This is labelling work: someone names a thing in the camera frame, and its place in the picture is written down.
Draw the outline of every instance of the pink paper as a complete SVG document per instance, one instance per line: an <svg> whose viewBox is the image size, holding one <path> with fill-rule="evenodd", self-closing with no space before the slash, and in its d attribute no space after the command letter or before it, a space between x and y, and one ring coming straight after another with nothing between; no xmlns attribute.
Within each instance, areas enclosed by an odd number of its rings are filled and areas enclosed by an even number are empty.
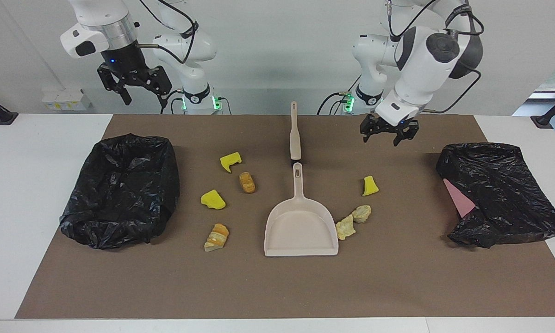
<svg viewBox="0 0 555 333"><path fill-rule="evenodd" d="M474 203L464 196L458 188L452 185L448 179L444 179L444 185L446 185L448 193L452 197L452 201L455 203L456 209L459 211L461 217L464 217L473 210Z"/></svg>

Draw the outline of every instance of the black trash bag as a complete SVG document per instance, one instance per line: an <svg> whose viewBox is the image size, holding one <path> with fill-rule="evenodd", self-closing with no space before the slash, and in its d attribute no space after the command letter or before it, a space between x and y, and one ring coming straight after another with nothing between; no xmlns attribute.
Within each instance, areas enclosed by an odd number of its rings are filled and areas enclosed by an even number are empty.
<svg viewBox="0 0 555 333"><path fill-rule="evenodd" d="M519 147L448 145L436 170L475 205L448 235L454 242L490 248L555 236L555 208L538 187Z"/></svg>
<svg viewBox="0 0 555 333"><path fill-rule="evenodd" d="M100 141L86 158L59 228L91 248L160 236L176 208L179 177L164 137L133 134Z"/></svg>

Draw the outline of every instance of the brown mat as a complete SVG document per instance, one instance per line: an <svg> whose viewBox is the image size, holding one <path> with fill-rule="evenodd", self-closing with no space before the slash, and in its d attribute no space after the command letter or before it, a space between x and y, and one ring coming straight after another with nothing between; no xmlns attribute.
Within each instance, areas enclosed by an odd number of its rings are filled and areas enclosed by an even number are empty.
<svg viewBox="0 0 555 333"><path fill-rule="evenodd" d="M368 144L362 117L300 117L305 192L335 221L373 215L336 257L265 258L265 222L293 194L286 116L113 116L104 137L164 136L175 146L181 198L151 245L100 251L57 232L16 318L308 318L555 316L555 259L544 242L462 248L457 212L434 166L447 143L485 141L472 116L420 116L413 141ZM226 173L218 158L238 150ZM256 194L238 174L252 173ZM380 192L362 197L374 175ZM216 188L221 211L199 203ZM230 229L205 253L212 225Z"/></svg>

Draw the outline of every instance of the yellow sponge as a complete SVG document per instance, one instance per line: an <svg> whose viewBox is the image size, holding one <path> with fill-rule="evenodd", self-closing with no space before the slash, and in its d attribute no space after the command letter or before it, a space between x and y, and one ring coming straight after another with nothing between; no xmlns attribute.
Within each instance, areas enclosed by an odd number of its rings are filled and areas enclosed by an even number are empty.
<svg viewBox="0 0 555 333"><path fill-rule="evenodd" d="M201 196L201 204L206 205L207 208L218 210L226 207L226 202L224 201L224 199L222 199L222 197L216 190L211 190L206 194L203 194Z"/></svg>
<svg viewBox="0 0 555 333"><path fill-rule="evenodd" d="M232 173L230 166L236 163L242 163L242 158L238 152L235 152L224 157L220 157L220 163L227 172Z"/></svg>
<svg viewBox="0 0 555 333"><path fill-rule="evenodd" d="M380 191L376 186L374 181L374 177L368 176L364 178L364 194L362 196L369 196L370 194L375 194L376 192Z"/></svg>

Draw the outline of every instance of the dustpan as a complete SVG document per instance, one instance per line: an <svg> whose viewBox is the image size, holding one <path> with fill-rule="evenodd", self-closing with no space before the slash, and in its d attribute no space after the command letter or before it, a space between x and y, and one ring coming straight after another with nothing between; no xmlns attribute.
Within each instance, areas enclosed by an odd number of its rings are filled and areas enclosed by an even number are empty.
<svg viewBox="0 0 555 333"><path fill-rule="evenodd" d="M297 105L292 102L292 160L301 158L297 118ZM331 213L322 204L304 196L302 164L296 162L292 169L294 197L277 204L269 213L265 226L265 255L336 255L339 242Z"/></svg>

